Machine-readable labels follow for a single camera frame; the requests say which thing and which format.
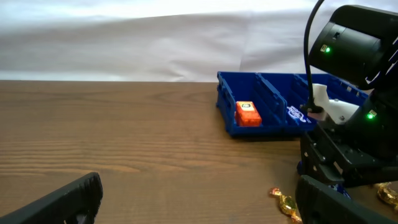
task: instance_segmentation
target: brown tabletop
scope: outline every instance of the brown tabletop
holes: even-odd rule
[[[0,82],[0,216],[92,171],[96,223],[290,223],[298,139],[231,139],[215,83]],[[359,203],[398,221],[367,186]]]

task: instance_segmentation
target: blue organizer box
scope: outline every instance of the blue organizer box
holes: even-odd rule
[[[218,72],[219,84],[217,107],[231,136],[242,135],[299,135],[312,130],[317,121],[307,118],[299,111],[307,102],[308,84],[305,74]],[[361,105],[368,97],[354,86],[328,74],[314,74],[314,83],[328,86],[332,99]],[[259,127],[240,127],[234,114],[237,101],[252,101],[257,108],[262,124]],[[301,114],[301,121],[289,116],[289,111]]]

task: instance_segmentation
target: orange package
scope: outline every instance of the orange package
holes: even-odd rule
[[[235,120],[238,126],[258,127],[261,124],[261,117],[254,103],[251,101],[237,101]]]

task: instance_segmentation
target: gold candy wrapper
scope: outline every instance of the gold candy wrapper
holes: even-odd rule
[[[279,198],[279,208],[280,210],[290,216],[294,223],[303,223],[301,218],[296,214],[297,204],[296,201],[292,199],[291,196],[282,195],[282,192],[278,188],[270,189],[269,194],[274,197]]]
[[[398,212],[398,194],[388,187],[390,184],[390,182],[376,184],[376,186],[378,187],[377,196],[383,202],[392,205],[394,207],[394,210]]]

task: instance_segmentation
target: white sheet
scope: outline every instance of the white sheet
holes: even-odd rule
[[[0,79],[216,82],[219,70],[304,72],[315,2],[5,0]],[[344,4],[398,11],[398,1],[326,0],[311,44]]]

